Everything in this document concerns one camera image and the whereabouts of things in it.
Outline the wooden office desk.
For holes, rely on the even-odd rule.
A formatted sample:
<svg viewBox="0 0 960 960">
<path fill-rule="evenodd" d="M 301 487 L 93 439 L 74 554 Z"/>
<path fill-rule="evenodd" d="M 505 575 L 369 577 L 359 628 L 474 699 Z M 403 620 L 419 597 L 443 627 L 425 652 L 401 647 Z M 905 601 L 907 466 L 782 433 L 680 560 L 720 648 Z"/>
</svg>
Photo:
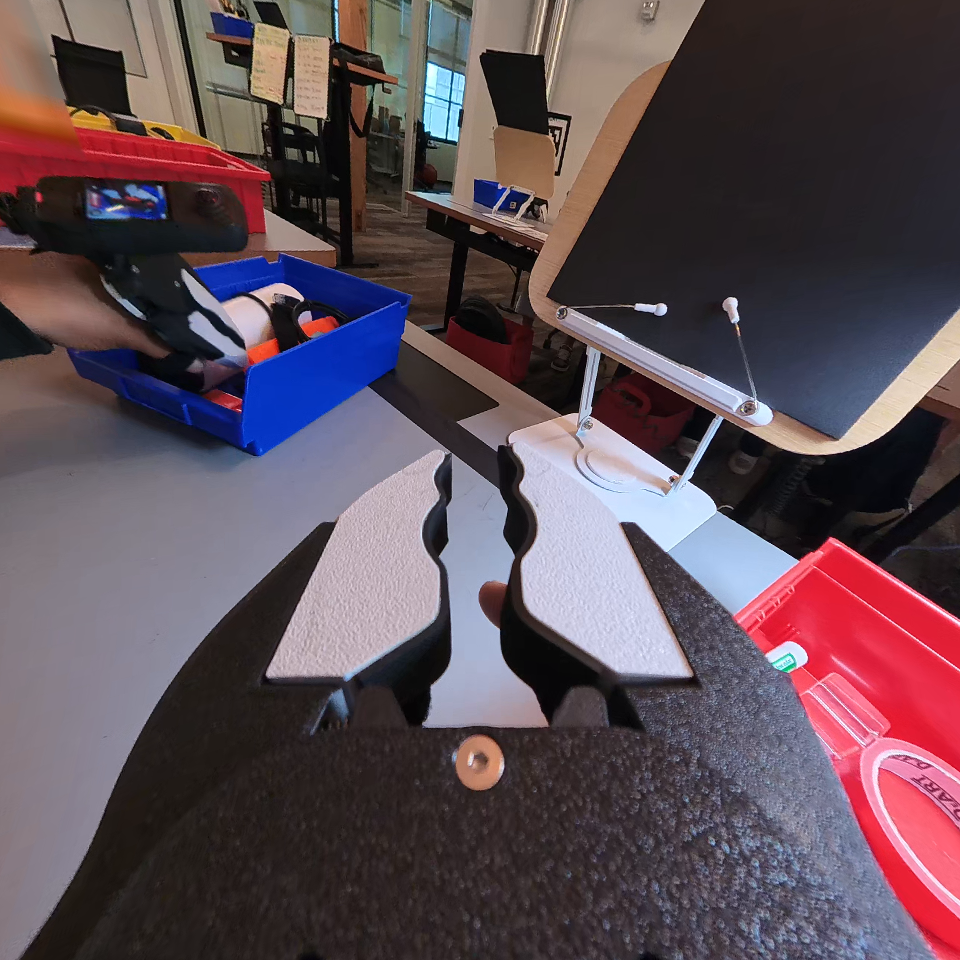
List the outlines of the wooden office desk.
<svg viewBox="0 0 960 960">
<path fill-rule="evenodd" d="M 446 301 L 442 321 L 424 327 L 431 334 L 447 331 L 450 320 L 461 305 L 469 253 L 478 252 L 510 268 L 513 289 L 503 307 L 519 316 L 522 304 L 522 279 L 531 273 L 546 244 L 549 225 L 528 218 L 502 217 L 475 202 L 460 201 L 450 193 L 405 191 L 403 201 L 426 210 L 426 229 L 452 244 Z"/>
</svg>

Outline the black mesh chair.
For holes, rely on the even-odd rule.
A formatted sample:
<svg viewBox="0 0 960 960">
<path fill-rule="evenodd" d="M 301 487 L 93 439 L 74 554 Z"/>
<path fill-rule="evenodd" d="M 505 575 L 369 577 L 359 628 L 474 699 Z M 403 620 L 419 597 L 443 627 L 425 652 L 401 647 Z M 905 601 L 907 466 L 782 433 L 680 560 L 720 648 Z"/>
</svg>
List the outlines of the black mesh chair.
<svg viewBox="0 0 960 960">
<path fill-rule="evenodd" d="M 96 107 L 110 114 L 136 116 L 120 50 L 52 36 L 56 71 L 71 108 Z"/>
</svg>

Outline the red tote bag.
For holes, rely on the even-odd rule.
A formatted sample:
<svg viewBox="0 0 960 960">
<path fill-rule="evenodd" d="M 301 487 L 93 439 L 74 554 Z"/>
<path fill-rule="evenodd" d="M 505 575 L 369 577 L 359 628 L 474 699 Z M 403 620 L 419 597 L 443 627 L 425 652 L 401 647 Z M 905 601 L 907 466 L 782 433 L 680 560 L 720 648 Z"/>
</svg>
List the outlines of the red tote bag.
<svg viewBox="0 0 960 960">
<path fill-rule="evenodd" d="M 517 386 L 527 378 L 533 348 L 534 328 L 505 318 L 508 342 L 501 343 L 480 337 L 463 329 L 450 318 L 445 342 L 499 378 Z"/>
</svg>

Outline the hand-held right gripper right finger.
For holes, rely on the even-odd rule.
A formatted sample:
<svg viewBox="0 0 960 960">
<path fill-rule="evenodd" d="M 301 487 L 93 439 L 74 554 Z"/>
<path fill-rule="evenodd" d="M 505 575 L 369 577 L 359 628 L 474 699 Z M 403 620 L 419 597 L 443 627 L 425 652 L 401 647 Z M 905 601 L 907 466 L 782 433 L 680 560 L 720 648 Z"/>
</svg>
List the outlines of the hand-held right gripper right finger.
<svg viewBox="0 0 960 960">
<path fill-rule="evenodd" d="M 550 726 L 574 696 L 602 705 L 606 724 L 639 727 L 628 692 L 686 685 L 694 672 L 615 513 L 533 445 L 497 451 L 513 559 L 500 614 L 510 670 Z"/>
</svg>

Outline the blue plastic bin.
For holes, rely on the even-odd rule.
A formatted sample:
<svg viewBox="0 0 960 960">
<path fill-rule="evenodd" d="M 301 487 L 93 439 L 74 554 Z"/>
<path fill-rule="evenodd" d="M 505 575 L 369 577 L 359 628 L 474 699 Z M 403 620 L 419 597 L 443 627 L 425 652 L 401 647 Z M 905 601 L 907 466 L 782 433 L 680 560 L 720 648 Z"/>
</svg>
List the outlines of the blue plastic bin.
<svg viewBox="0 0 960 960">
<path fill-rule="evenodd" d="M 181 390 L 140 369 L 130 350 L 67 354 L 80 378 L 119 398 L 262 455 L 393 370 L 411 295 L 363 277 L 280 253 L 201 266 L 198 275 L 224 302 L 273 282 L 339 308 L 351 321 L 251 366 L 238 410 Z"/>
</svg>

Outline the black flag panel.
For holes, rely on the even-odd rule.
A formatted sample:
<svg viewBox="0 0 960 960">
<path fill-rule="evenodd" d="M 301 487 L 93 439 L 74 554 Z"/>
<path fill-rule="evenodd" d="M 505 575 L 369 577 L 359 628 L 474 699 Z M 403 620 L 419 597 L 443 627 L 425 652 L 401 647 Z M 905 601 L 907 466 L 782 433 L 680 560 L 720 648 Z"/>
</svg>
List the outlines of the black flag panel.
<svg viewBox="0 0 960 960">
<path fill-rule="evenodd" d="M 495 172 L 503 186 L 548 202 L 555 190 L 556 153 L 541 54 L 486 50 L 479 56 L 495 125 Z"/>
</svg>

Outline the yellow bin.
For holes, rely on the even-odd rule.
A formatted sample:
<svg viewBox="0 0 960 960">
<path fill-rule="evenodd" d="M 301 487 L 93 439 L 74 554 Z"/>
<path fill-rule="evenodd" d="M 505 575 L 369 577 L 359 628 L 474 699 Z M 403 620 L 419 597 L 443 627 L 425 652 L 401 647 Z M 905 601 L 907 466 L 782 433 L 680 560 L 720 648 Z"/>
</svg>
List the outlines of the yellow bin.
<svg viewBox="0 0 960 960">
<path fill-rule="evenodd" d="M 178 125 L 143 121 L 132 115 L 115 113 L 95 105 L 69 106 L 71 122 L 78 129 L 130 135 L 143 138 L 161 138 L 220 150 L 213 141 Z"/>
</svg>

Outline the red tape roll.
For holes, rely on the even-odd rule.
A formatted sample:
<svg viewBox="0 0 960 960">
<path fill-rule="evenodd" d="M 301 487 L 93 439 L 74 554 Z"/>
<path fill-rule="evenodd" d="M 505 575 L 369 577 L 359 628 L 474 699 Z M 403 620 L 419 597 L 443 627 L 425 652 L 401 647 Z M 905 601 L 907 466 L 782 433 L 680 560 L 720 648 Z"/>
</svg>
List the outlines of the red tape roll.
<svg viewBox="0 0 960 960">
<path fill-rule="evenodd" d="M 859 777 L 861 827 L 884 876 L 919 926 L 958 947 L 958 770 L 886 737 L 863 751 Z"/>
</svg>

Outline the grey side table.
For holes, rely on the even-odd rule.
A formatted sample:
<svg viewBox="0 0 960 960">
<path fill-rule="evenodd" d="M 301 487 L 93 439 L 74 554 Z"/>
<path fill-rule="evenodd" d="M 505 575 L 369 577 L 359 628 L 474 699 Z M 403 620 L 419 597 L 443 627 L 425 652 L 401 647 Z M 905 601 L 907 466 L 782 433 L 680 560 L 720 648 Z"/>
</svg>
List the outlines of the grey side table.
<svg viewBox="0 0 960 960">
<path fill-rule="evenodd" d="M 289 255 L 323 267 L 335 267 L 337 254 L 329 243 L 266 213 L 266 231 L 249 234 L 235 222 L 218 224 L 174 219 L 91 220 L 84 215 L 44 218 L 25 211 L 12 228 L 15 237 L 30 238 L 33 247 L 2 246 L 2 252 L 29 255 L 181 255 L 194 268 L 262 258 L 273 263 Z"/>
</svg>

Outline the red plastic bin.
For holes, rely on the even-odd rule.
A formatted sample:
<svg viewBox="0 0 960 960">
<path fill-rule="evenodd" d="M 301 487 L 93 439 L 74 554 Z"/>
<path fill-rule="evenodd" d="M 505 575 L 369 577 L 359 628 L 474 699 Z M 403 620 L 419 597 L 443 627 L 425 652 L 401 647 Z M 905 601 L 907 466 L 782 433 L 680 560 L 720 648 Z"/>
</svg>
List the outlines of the red plastic bin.
<svg viewBox="0 0 960 960">
<path fill-rule="evenodd" d="M 940 606 L 829 539 L 735 619 L 764 654 L 781 642 L 803 646 L 808 663 L 791 674 L 798 694 L 836 671 L 891 721 L 883 738 L 914 744 L 958 770 L 959 625 Z M 864 751 L 831 762 L 862 832 Z M 913 920 L 935 957 L 958 958 L 958 946 Z"/>
</svg>

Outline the standing desk with paper sheets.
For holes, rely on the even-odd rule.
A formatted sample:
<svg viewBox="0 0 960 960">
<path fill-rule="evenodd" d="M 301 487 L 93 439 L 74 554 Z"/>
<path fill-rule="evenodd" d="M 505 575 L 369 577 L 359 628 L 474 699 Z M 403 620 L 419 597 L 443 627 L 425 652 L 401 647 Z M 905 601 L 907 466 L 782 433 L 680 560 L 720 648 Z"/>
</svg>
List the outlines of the standing desk with paper sheets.
<svg viewBox="0 0 960 960">
<path fill-rule="evenodd" d="M 381 57 L 327 35 L 291 30 L 277 2 L 253 2 L 258 20 L 214 14 L 207 37 L 230 66 L 246 69 L 247 90 L 210 82 L 212 93 L 263 106 L 265 165 L 272 212 L 332 243 L 342 267 L 372 269 L 356 258 L 352 224 L 351 134 L 368 139 L 377 88 L 397 82 Z M 363 126 L 351 116 L 351 73 L 363 78 Z"/>
</svg>

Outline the red storage tote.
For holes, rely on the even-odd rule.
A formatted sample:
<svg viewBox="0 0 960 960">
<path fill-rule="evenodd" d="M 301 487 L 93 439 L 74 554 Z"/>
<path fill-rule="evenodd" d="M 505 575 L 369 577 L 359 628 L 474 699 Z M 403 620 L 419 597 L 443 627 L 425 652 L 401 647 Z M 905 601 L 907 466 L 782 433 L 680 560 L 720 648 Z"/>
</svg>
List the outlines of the red storage tote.
<svg viewBox="0 0 960 960">
<path fill-rule="evenodd" d="M 15 193 L 47 176 L 227 186 L 244 206 L 248 231 L 266 232 L 261 185 L 270 182 L 270 174 L 210 146 L 88 128 L 76 128 L 73 143 L 2 132 L 2 192 Z"/>
</svg>

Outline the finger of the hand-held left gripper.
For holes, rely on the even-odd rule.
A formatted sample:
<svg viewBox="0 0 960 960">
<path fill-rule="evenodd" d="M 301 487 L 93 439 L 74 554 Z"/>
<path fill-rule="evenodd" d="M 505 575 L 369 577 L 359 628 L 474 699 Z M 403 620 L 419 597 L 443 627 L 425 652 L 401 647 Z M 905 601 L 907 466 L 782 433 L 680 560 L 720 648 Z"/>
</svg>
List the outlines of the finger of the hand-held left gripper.
<svg viewBox="0 0 960 960">
<path fill-rule="evenodd" d="M 187 309 L 186 322 L 204 361 L 232 370 L 249 366 L 246 342 L 222 303 L 189 267 L 181 267 L 179 290 Z"/>
<path fill-rule="evenodd" d="M 204 394 L 227 380 L 227 367 L 182 353 L 153 357 L 138 353 L 139 370 L 156 380 L 191 394 Z"/>
</svg>

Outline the blue bin with white label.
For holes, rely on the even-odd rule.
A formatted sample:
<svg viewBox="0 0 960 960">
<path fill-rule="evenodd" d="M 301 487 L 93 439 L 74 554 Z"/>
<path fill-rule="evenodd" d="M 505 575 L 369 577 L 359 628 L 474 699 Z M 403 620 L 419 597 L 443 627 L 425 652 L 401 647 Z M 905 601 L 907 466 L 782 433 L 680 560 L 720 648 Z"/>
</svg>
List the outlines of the blue bin with white label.
<svg viewBox="0 0 960 960">
<path fill-rule="evenodd" d="M 473 182 L 474 203 L 500 215 L 522 217 L 534 198 L 532 191 L 519 186 L 508 186 L 479 177 Z"/>
</svg>

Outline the orange tool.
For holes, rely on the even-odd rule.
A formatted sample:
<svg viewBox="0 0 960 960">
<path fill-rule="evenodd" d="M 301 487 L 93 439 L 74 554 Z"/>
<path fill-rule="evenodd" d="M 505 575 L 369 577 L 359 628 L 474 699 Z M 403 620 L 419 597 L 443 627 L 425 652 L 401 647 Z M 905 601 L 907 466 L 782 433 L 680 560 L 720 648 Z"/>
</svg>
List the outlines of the orange tool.
<svg viewBox="0 0 960 960">
<path fill-rule="evenodd" d="M 300 344 L 302 345 L 312 339 L 322 337 L 333 330 L 337 330 L 339 327 L 340 324 L 331 316 L 310 318 L 300 326 L 301 333 L 304 337 Z M 278 356 L 281 352 L 282 349 L 277 339 L 259 343 L 258 345 L 251 347 L 246 352 L 248 365 L 253 366 L 260 362 L 272 359 Z"/>
</svg>

